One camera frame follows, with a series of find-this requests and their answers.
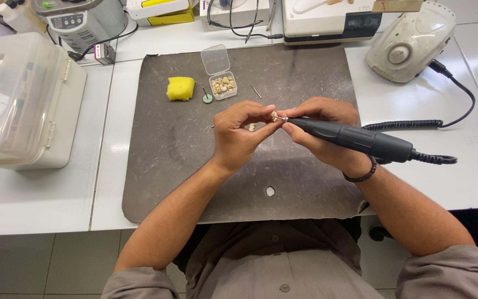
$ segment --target control button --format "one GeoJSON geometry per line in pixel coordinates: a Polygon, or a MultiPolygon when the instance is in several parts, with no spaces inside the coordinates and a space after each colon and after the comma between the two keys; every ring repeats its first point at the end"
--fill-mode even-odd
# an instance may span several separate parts
{"type": "Polygon", "coordinates": [[[397,46],[390,50],[390,54],[388,55],[388,60],[391,63],[399,64],[408,59],[410,56],[411,51],[406,46],[397,46]]]}
{"type": "Polygon", "coordinates": [[[284,283],[279,287],[279,290],[284,292],[284,293],[287,293],[288,291],[290,291],[290,286],[288,284],[284,283]]]}

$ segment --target knob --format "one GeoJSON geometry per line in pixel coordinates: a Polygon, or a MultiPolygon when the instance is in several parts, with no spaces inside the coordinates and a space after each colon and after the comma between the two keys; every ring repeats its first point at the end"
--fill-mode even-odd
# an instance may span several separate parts
{"type": "Polygon", "coordinates": [[[408,59],[410,54],[411,51],[406,46],[396,46],[390,51],[388,60],[394,64],[402,63],[408,59]]]}

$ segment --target yellow sponge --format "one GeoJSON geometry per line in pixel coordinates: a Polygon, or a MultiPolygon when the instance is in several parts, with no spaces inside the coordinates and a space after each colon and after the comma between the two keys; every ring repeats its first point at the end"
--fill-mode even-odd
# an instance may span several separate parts
{"type": "Polygon", "coordinates": [[[195,87],[195,79],[189,77],[172,77],[169,78],[167,85],[167,97],[170,100],[189,100],[193,96],[193,88],[195,87]]]}

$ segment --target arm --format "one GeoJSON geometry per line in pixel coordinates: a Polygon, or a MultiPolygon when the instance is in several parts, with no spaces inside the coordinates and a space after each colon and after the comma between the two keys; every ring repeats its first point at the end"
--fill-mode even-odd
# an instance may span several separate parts
{"type": "MultiPolygon", "coordinates": [[[[351,104],[322,97],[313,97],[299,107],[278,111],[278,114],[353,126],[358,119],[351,104]]],[[[282,128],[293,141],[350,178],[363,177],[370,171],[372,163],[363,153],[316,138],[291,123],[285,123],[282,128]]],[[[355,185],[389,233],[412,255],[434,254],[453,245],[475,245],[466,228],[453,215],[383,167],[378,166],[369,180],[355,185]]]]}
{"type": "Polygon", "coordinates": [[[180,253],[217,189],[282,125],[267,117],[274,108],[245,100],[215,115],[213,157],[147,215],[121,251],[114,273],[136,267],[162,270],[180,253]],[[244,129],[260,121],[267,124],[254,132],[244,129]]]}

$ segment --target white desk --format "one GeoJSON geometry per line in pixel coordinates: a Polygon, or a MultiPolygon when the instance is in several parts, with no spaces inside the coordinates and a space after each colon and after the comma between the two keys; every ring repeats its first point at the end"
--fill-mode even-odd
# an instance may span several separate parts
{"type": "MultiPolygon", "coordinates": [[[[463,5],[468,4],[451,3],[450,8],[461,11],[465,9],[463,5]]],[[[276,11],[271,34],[282,33],[281,7],[276,11]]],[[[383,15],[380,31],[396,16],[383,15]]],[[[471,55],[466,59],[472,71],[472,63],[476,64],[476,77],[478,60],[473,47],[468,54],[463,48],[470,35],[477,35],[470,27],[476,24],[469,24],[476,21],[476,17],[470,19],[464,12],[463,22],[467,24],[457,27],[457,34],[462,34],[461,48],[450,43],[439,57],[455,78],[475,94],[477,105],[472,114],[450,129],[390,132],[411,141],[420,152],[459,158],[459,163],[452,166],[420,162],[387,166],[448,209],[478,207],[478,85],[464,57],[471,55]]],[[[264,27],[254,31],[266,33],[264,27]]],[[[247,46],[273,42],[281,40],[255,37],[247,46]]],[[[135,227],[123,217],[121,200],[141,61],[146,54],[201,51],[216,44],[227,48],[245,46],[242,38],[229,31],[204,33],[197,17],[195,23],[140,28],[134,35],[121,38],[114,44],[118,61],[115,66],[84,61],[88,80],[70,163],[58,170],[0,169],[0,234],[135,227]]],[[[448,121],[469,108],[468,96],[432,71],[423,72],[407,84],[379,77],[364,61],[370,45],[371,42],[345,44],[363,124],[397,119],[448,121]]]]}

